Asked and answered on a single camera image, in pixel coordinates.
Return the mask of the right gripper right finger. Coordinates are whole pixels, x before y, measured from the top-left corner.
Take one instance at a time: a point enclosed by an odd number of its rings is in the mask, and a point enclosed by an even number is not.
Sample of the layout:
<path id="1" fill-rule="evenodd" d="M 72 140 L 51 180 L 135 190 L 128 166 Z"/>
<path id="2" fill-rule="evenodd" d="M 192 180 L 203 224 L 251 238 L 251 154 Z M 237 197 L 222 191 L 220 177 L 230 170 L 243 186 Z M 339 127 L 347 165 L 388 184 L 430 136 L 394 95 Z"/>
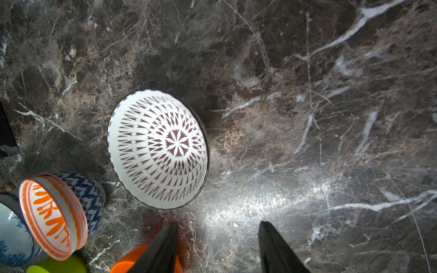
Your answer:
<path id="1" fill-rule="evenodd" d="M 260 222 L 258 241 L 263 273 L 310 273 L 272 223 Z"/>

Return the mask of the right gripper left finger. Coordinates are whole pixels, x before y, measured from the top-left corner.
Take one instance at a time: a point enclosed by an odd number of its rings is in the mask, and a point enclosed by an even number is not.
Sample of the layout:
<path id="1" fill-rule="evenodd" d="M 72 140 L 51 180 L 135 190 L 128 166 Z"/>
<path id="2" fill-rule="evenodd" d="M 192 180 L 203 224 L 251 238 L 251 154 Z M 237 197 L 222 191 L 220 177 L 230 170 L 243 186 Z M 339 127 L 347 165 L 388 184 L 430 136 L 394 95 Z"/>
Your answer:
<path id="1" fill-rule="evenodd" d="M 167 224 L 128 272 L 173 273 L 178 254 L 178 239 L 177 223 Z"/>

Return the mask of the lime green bowl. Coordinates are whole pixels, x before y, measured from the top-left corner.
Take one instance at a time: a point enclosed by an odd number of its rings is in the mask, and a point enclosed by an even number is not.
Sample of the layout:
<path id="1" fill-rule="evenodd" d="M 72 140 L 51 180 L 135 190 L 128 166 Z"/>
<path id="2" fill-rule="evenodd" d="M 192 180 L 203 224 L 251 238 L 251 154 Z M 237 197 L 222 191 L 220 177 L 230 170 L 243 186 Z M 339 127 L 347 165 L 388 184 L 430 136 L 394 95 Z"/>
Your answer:
<path id="1" fill-rule="evenodd" d="M 64 261 L 47 258 L 27 269 L 27 273 L 87 273 L 87 265 L 75 254 Z"/>

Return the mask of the red patterned bowl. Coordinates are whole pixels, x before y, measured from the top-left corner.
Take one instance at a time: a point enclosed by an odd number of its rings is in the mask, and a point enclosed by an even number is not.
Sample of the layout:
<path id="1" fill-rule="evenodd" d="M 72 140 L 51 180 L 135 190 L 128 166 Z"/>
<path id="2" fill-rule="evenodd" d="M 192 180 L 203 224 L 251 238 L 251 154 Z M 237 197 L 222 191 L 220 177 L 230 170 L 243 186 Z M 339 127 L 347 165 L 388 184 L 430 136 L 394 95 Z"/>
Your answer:
<path id="1" fill-rule="evenodd" d="M 69 185 L 81 202 L 88 223 L 88 236 L 91 237 L 100 227 L 104 215 L 107 199 L 104 188 L 98 181 L 77 172 L 56 172 L 54 175 Z"/>

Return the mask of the orange leaf patterned bowl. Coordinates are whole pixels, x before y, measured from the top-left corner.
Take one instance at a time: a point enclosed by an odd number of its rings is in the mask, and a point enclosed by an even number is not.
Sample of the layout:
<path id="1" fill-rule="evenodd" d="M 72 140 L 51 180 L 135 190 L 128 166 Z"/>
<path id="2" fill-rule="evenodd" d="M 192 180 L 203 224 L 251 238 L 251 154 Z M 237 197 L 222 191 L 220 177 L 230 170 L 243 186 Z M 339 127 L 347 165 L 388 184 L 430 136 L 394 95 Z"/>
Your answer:
<path id="1" fill-rule="evenodd" d="M 88 239 L 88 223 L 81 202 L 71 187 L 52 174 L 24 180 L 19 202 L 36 242 L 51 258 L 64 261 Z"/>

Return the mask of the blue floral bowl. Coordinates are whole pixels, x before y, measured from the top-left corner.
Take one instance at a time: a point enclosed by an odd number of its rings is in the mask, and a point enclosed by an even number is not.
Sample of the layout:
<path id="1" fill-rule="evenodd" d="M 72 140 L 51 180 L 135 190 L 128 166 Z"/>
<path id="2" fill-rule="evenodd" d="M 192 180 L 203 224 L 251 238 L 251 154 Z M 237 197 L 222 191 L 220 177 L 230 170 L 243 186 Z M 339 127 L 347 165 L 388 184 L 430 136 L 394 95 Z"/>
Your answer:
<path id="1" fill-rule="evenodd" d="M 1 193 L 1 263 L 21 267 L 41 251 L 24 220 L 18 190 Z"/>

